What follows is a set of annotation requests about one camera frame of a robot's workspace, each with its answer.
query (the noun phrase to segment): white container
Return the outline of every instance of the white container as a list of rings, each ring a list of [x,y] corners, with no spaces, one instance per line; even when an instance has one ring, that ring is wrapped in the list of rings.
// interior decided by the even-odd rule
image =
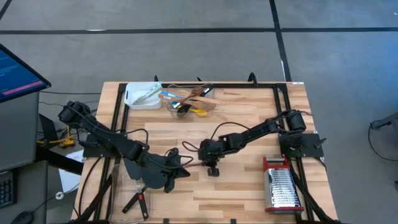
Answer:
[[[126,86],[126,91],[124,95],[124,103],[127,104],[133,110],[155,110],[162,107],[162,99],[159,98],[158,91],[154,95],[150,96],[148,99],[140,102],[137,105],[132,103],[138,99],[140,96],[145,95],[156,83],[158,82],[132,82],[128,83]]]

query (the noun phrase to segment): wooden table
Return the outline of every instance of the wooden table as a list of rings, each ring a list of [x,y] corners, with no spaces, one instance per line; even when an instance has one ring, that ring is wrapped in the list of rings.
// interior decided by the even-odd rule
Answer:
[[[99,101],[96,117],[108,127],[111,126],[118,85],[118,82],[105,83]],[[287,88],[292,109],[311,112],[304,84],[287,83]],[[218,105],[213,116],[209,118],[194,117],[188,121],[174,119],[167,111],[165,102],[159,110],[130,111],[127,130],[148,130],[151,153],[164,154],[168,149],[177,147],[180,154],[191,155],[195,158],[193,162],[198,162],[196,153],[185,150],[182,141],[189,141],[198,146],[202,140],[209,138],[222,122],[235,121],[251,127],[277,114],[273,92],[267,88],[217,88],[216,98],[227,104]],[[121,123],[124,103],[122,104],[119,126],[116,129],[119,129]],[[312,117],[305,114],[303,117],[307,125],[306,132],[312,133],[315,130]],[[244,129],[227,124],[218,130],[216,136],[241,131]],[[144,134],[133,133],[129,138],[143,141]],[[151,191],[151,211],[147,223],[162,223],[164,218],[169,218],[171,223],[229,223],[232,218],[237,219],[238,223],[295,223],[293,215],[270,215],[264,211],[264,156],[280,157],[276,134],[253,141],[237,154],[221,159],[218,165],[221,175],[217,178],[208,177],[207,167],[188,167],[191,176],[177,179],[171,193],[163,193],[162,189]],[[95,160],[96,158],[89,158],[85,161],[81,184]],[[96,165],[87,181],[82,210],[90,204],[98,191],[103,161],[104,159]],[[303,163],[310,193],[326,214],[337,219],[325,168],[312,158],[303,158]],[[121,210],[135,193],[126,186],[119,190],[129,195],[124,199],[119,197],[115,201],[115,211]],[[304,199],[301,195],[300,197],[304,207]],[[105,195],[100,219],[105,218],[107,204],[108,195]],[[114,215],[112,219],[142,219],[141,212],[137,212],[140,211],[138,204],[134,210],[123,217]]]

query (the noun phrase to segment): gray floor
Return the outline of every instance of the gray floor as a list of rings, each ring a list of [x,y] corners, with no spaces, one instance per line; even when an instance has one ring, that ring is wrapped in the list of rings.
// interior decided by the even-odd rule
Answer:
[[[277,0],[282,28],[398,27],[394,0]],[[268,0],[13,0],[1,30],[273,27]],[[284,33],[293,81],[305,82],[315,124],[325,143],[328,177],[340,220],[395,223],[398,163],[372,152],[371,121],[398,111],[398,32]],[[53,91],[100,91],[105,81],[284,80],[275,34],[0,35],[52,83]],[[64,104],[98,96],[41,94]],[[40,106],[56,119],[60,108]],[[397,138],[372,132],[375,148],[398,159]],[[59,190],[49,174],[49,194]],[[48,222],[67,221],[74,195],[49,206]]]

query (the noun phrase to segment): clear plastic container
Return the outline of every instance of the clear plastic container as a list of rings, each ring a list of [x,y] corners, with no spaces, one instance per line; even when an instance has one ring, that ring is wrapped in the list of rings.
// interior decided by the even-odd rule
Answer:
[[[193,99],[189,99],[184,103],[179,103],[179,101],[192,92],[192,89],[198,86],[203,88],[202,97],[215,99],[215,91],[211,83],[192,86],[171,84],[167,87],[167,94],[169,96],[167,99],[167,109],[171,112],[173,118],[207,118],[213,115],[213,110],[216,108],[214,103]]]
[[[137,188],[143,188],[144,183],[141,180],[132,180],[124,164],[115,165],[111,175],[113,178],[112,208],[108,221],[111,224],[142,223],[144,217],[138,201],[126,213],[123,213],[122,210],[137,193]],[[150,189],[144,191],[144,198],[148,216],[150,217]]]

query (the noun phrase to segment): box grater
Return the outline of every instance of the box grater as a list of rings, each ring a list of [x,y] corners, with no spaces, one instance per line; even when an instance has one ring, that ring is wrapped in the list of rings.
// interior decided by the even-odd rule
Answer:
[[[287,159],[264,157],[262,160],[266,212],[301,213],[304,211],[295,189]],[[283,164],[269,165],[270,162],[283,162]]]

